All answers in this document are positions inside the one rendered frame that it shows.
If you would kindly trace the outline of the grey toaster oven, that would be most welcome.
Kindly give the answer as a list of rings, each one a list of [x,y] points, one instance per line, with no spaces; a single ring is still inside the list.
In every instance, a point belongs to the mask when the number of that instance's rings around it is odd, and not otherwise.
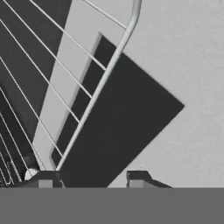
[[[62,31],[28,0],[0,0],[0,147],[23,172],[38,153],[38,167],[54,169],[50,120],[66,107],[56,81]]]

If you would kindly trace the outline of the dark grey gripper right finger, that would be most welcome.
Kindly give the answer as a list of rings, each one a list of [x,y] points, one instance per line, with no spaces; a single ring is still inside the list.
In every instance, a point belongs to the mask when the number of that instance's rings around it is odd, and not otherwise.
[[[126,178],[128,188],[170,188],[169,185],[153,179],[147,171],[127,171]]]

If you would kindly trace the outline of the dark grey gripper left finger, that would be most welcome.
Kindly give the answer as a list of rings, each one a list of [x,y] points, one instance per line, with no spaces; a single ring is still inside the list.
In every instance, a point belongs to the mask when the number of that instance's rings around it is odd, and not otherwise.
[[[27,187],[27,188],[61,188],[61,178],[58,171],[39,171],[29,180],[17,182],[9,185],[9,188]]]

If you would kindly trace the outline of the toaster oven door dark glass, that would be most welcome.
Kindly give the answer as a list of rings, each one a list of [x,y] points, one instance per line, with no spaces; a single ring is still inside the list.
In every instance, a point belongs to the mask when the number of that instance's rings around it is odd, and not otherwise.
[[[116,47],[107,38],[101,37],[94,56],[106,65]],[[101,77],[102,71],[92,62],[84,83],[93,92]],[[101,94],[104,99],[96,113],[96,120],[90,123],[92,136],[84,142],[91,151],[105,151],[109,156],[120,154],[123,168],[119,174],[184,107],[123,51]],[[72,108],[81,115],[87,105],[85,95],[79,91]],[[74,119],[68,115],[59,136],[62,150],[68,146],[75,128]],[[58,157],[55,150],[50,152],[50,158],[56,165]]]

